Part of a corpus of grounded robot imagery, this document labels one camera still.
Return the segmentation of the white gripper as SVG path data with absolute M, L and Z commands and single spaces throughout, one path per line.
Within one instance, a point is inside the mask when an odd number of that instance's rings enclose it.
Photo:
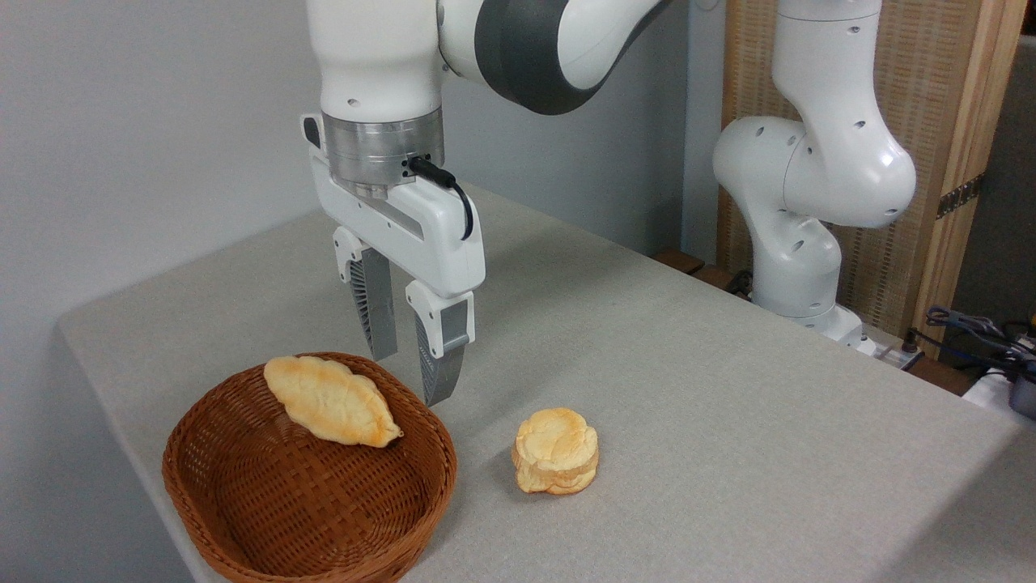
M 471 291 L 486 267 L 476 207 L 441 168 L 443 118 L 355 122 L 322 113 L 304 116 L 301 130 L 323 210 L 342 226 L 334 253 L 373 360 L 398 351 L 393 262 L 418 279 L 405 295 L 415 313 L 424 402 L 444 401 L 476 338 Z

